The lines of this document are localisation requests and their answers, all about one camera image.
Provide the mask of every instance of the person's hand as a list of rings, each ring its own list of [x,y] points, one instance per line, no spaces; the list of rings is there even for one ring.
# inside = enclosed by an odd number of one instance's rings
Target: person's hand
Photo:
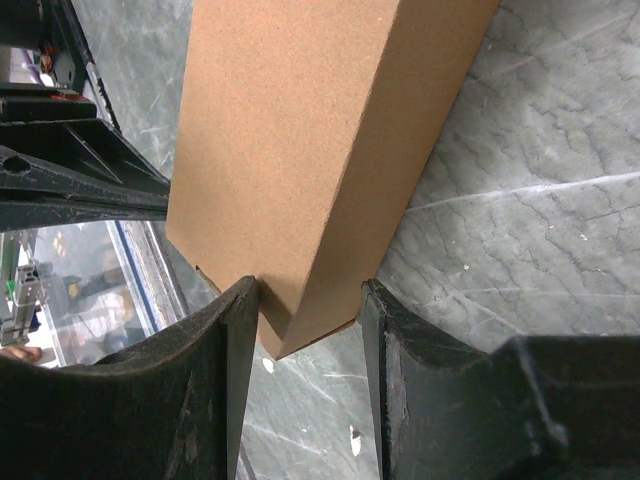
[[[38,363],[42,358],[42,349],[40,347],[14,347],[9,346],[0,349],[0,355],[8,358],[15,358],[27,363]]]

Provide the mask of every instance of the cardboard box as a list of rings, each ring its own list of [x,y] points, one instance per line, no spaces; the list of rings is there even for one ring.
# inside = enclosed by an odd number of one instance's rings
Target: cardboard box
[[[167,230],[273,357],[355,317],[497,3],[196,0]]]

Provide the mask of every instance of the green component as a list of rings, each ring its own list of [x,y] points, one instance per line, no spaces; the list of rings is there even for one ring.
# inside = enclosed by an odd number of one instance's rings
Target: green component
[[[9,288],[9,298],[13,298],[13,292],[16,290],[16,282],[15,280],[9,280],[7,282],[7,287]]]

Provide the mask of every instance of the mounting hole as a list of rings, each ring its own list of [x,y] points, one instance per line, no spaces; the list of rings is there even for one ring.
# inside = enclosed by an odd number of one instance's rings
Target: mounting hole
[[[29,173],[31,165],[20,157],[11,157],[2,163],[2,169],[11,175],[24,175]]]

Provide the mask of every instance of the gray marble surface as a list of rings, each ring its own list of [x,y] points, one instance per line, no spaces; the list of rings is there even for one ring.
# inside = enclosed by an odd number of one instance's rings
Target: gray marble surface
[[[379,271],[456,337],[640,331],[639,6],[498,9]]]
[[[75,4],[125,135],[169,175],[191,0]],[[639,6],[502,2],[378,273],[410,308],[486,351],[640,331]],[[172,260],[198,308],[212,293]],[[365,375],[358,327],[273,365],[258,346],[248,478],[376,478]]]

